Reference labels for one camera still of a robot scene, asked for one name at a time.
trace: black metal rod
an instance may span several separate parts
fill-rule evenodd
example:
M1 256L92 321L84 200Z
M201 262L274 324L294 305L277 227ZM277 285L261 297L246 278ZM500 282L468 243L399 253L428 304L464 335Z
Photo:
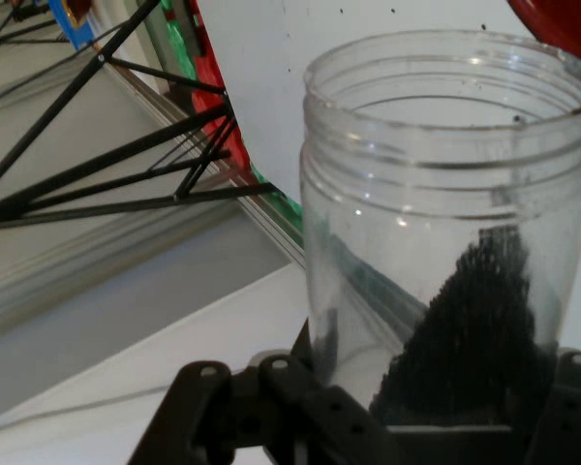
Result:
M185 135L185 139L183 139L182 141L180 141L178 144L176 144L173 148L171 148L168 152L166 152L164 155L162 155L162 157L157 160L155 163L153 163L153 165L151 165L150 167L148 167L149 171L154 170L155 168L157 168L160 164L162 164L164 162L164 160L169 157L171 154L173 154L176 150L178 150L179 148L181 148L183 146L183 144L189 140L192 136L194 135L194 131L190 131L188 134Z
M221 137L219 137L219 139L215 142L215 145L213 145L213 147L211 147L207 153L204 152L202 153L203 158L202 163L199 166L190 169L188 175L185 176L181 184L174 192L174 195L176 197L184 198L190 195L190 191L196 185L199 178L204 173L204 170L206 170L206 167L208 167L209 163L213 161L214 157L217 155L217 152L221 150L222 146L229 138L232 131L234 131L234 128L236 128L236 125L237 125L236 120L232 119L232 122L229 124L228 129L224 132L224 134Z
M58 96L32 127L17 141L15 146L0 161L0 178L17 161L21 154L30 146L56 115L74 98L75 94L97 73L107 60L129 35L139 26L148 14L157 6L160 0L146 0L129 18L123 27L102 48L99 57L93 57L84 69L74 78L69 86Z
M32 226L56 221L78 220L90 218L92 216L113 215L116 213L127 213L133 211L150 210L155 208L167 208L171 206L189 205L200 202L214 202L225 199L235 199L246 196L256 196L274 192L275 187L270 183L258 184L247 187L229 187L207 192L195 192L185 199L176 200L174 197L159 197L144 201L123 201L120 203L109 203L107 205L87 206L84 208L74 208L71 210L53 211L49 213L38 213L16 220L0 221L0 230L8 228L19 228L22 226Z
M229 156L230 156L229 152L223 151L220 152L217 159L221 160L223 158L228 158ZM43 208L55 206L60 203L71 202L77 199L82 199L84 197L94 196L95 194L101 194L102 192L111 191L112 189L117 189L119 187L124 187L130 184L135 184L137 182L163 176L164 174L170 174L171 172L185 170L186 168L198 165L199 163L200 159L194 158L191 160L186 160L181 163L177 163L175 165L161 167L155 170L148 170L145 172L139 172L138 174L131 174L129 176L124 176L119 179L112 179L111 181L102 182L94 186L83 187L81 189L76 189L74 191L67 192L65 194L48 197L46 199L40 199L39 201L33 201L32 203L28 203L25 207L23 207L22 210L25 212L41 210Z
M88 44L86 44L85 46L83 46L82 48L80 48L79 50L75 51L73 54L71 54L71 55L63 58L62 60L57 61L53 65L49 65L47 68L43 68L39 72L35 73L34 75L31 75L30 77L27 77L25 80L23 80L21 82L18 82L14 86L9 87L8 89L3 90L2 92L0 92L0 99L3 99L4 97L6 97L7 95L11 94L12 92L15 92L16 90L18 90L18 88L23 87L24 85L32 82L33 80L38 79L41 76L44 76L45 74L47 74L47 73L55 70L56 68L64 65L65 63L67 63L67 62L69 62L69 61L77 58L79 55L81 55L82 53L84 53L87 49L89 49L90 47L92 47L93 44L96 44L98 41L100 41L104 37L108 36L112 32L114 32L117 29L121 28L123 26L123 24L124 23L121 23L121 24L118 24L118 25L112 27L111 29L108 29L108 31L104 32L99 37L97 37L95 40L89 42Z
M196 140L192 140L192 146L191 147L187 148L186 150L183 150L181 153L179 153L178 155L176 155L172 160L170 160L168 162L168 165L175 164L181 158L183 158L185 155L187 155L188 153L190 153L192 150L195 150L196 148L202 149L202 143L207 139L207 137L206 137L206 135L202 135L199 138L195 138L195 139Z
M176 82L177 84L187 85L195 89L204 90L212 94L224 94L226 89L223 87L218 87L216 85L206 84L198 80L189 79L187 77L173 75L171 73L166 73L164 71L159 71L154 68L149 68L148 66L138 65L136 63L131 63L129 61L121 60L119 58L109 58L109 63L112 65L120 66L122 68L127 68L129 70L138 71L146 75L154 76L156 78L163 78L169 80L170 82Z
M9 39L4 41L5 44L19 45L19 44L66 44L69 41L66 39Z
M211 138L209 139L209 142L206 144L206 146L202 149L202 152L200 153L200 159L203 163L206 160L206 157L210 153L211 149L215 146L217 140L220 138L220 136L222 135L224 130L228 127L229 120L230 120L230 118L227 118L224 120L224 122L220 125L220 127L215 130L215 133L211 136ZM181 186L186 185L194 177L194 175L196 174L197 168L198 167L192 167L187 172L187 174L185 174L185 176L181 180L181 183L179 184L178 188L176 189L176 191L174 191L175 196L178 196L178 192L181 189Z
M24 27L22 29L17 29L16 31L5 34L4 36L0 36L0 42L6 42L9 39L12 39L14 37L23 36L23 35L28 34L30 32L35 32L35 31L38 31L40 29L44 29L46 27L53 26L54 24L56 24L56 21L54 19L50 19L48 21L40 22L39 24L34 24L32 26Z
M116 163L122 162L123 160L127 160L144 150L148 150L162 142L176 138L187 131L202 127L206 123L226 114L228 114L227 107L225 105L219 105L203 111L202 113L185 118L182 121L174 123L140 139L136 139L125 145L114 148L103 155L99 155L87 162L59 172L54 176L50 176L43 181L2 199L0 201L0 217L5 213L11 215L10 212L6 212L10 207L15 209L23 207L40 196L44 196L45 194L78 181L94 172L101 171L107 167L115 165Z
M4 21L2 21L0 23L0 33L2 32L2 29L4 29L4 27L9 24L9 21L11 20L11 18L13 18L13 16L15 15L15 10L16 8L11 8L11 10L9 11L9 14L7 15L7 17L5 17Z

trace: white table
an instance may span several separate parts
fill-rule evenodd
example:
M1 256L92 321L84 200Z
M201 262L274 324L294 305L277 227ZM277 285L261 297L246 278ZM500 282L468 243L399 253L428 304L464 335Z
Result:
M1 427L89 404L0 430L0 465L124 463L183 365L214 359L234 371L254 354L288 350L307 308L304 272L291 263L0 416ZM258 449L238 459L268 463Z

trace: gray floor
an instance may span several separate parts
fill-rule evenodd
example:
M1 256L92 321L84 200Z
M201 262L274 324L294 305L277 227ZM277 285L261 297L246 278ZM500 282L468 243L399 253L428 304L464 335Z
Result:
M0 336L0 413L288 262L237 207L221 224Z

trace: white surface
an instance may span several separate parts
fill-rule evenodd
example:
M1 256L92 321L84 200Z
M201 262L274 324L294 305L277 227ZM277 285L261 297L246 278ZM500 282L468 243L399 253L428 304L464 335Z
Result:
M101 36L108 29L126 21L136 12L138 4L136 0L112 0L110 2L94 2L92 12L88 15L88 21L95 37ZM161 70L161 64L155 48L146 32L144 23L134 31L125 43L116 50L116 58L138 63ZM153 90L159 93L168 91L168 82L152 76L136 73Z
M314 58L402 30L484 24L530 36L505 0L208 0L199 7L252 161L297 202L302 78Z
M129 296L124 295L129 305ZM244 368L254 354L287 350L307 310L305 275L289 264L0 417L0 425L55 409L169 385L190 361ZM0 432L0 465L124 463L163 394L30 421ZM268 463L257 450L237 463Z

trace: black plastic part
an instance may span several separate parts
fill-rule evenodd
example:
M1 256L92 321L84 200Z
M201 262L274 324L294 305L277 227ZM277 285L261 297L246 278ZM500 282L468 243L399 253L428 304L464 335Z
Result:
M263 446L279 465L581 465L581 364L573 363L581 354L561 358L529 445L499 426L387 430L341 388L314 379L299 359L307 334L304 326L296 356L232 377L209 361L183 368L129 463L227 465L235 450Z
M560 358L526 465L581 464L581 353Z

